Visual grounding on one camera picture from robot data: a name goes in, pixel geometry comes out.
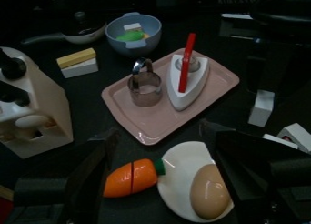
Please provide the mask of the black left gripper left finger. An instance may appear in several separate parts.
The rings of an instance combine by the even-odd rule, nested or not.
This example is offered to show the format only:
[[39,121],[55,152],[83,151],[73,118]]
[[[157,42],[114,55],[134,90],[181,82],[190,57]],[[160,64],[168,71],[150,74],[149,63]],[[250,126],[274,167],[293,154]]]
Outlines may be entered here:
[[101,194],[111,166],[118,132],[110,128],[75,148],[77,167],[65,188],[66,224],[97,224]]

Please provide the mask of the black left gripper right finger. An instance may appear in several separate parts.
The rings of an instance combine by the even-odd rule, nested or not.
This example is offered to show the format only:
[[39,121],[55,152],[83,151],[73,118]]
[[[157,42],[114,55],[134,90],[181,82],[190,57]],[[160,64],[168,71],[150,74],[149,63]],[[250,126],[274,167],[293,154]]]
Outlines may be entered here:
[[237,224],[311,224],[311,155],[202,119]]

